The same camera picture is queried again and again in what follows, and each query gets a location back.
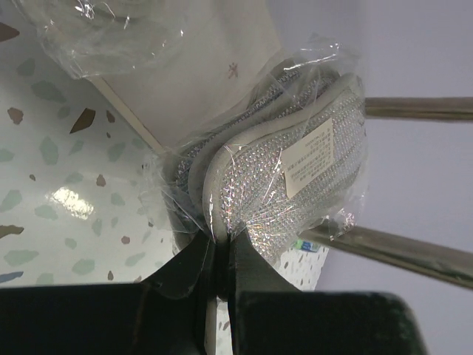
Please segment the silver sponge pack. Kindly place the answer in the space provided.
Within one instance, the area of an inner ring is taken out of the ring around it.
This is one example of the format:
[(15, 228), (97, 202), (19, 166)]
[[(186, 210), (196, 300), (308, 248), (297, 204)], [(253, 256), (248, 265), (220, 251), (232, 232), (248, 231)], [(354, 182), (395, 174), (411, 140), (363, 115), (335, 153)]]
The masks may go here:
[(249, 102), (147, 158), (143, 208), (152, 221), (168, 216), (175, 251), (210, 239), (220, 291), (238, 236), (272, 266), (304, 231), (338, 237), (367, 192), (364, 99), (359, 54), (315, 37), (272, 64)]
[(15, 1), (44, 52), (73, 78), (157, 64), (182, 36), (188, 1)]

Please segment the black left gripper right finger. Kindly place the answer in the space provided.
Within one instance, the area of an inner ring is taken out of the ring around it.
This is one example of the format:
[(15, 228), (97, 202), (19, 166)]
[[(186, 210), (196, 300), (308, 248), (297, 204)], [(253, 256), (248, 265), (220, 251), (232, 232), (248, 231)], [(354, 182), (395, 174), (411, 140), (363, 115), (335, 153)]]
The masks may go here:
[(251, 245), (231, 241), (228, 313), (234, 354), (427, 354), (393, 294), (300, 291)]

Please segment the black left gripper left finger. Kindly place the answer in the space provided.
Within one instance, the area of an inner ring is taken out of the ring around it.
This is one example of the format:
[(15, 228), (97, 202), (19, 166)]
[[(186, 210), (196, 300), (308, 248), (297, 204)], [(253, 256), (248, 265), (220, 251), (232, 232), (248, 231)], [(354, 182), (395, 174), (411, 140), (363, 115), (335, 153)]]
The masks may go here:
[(1, 290), (3, 354), (213, 354), (214, 244), (195, 238), (138, 283)]

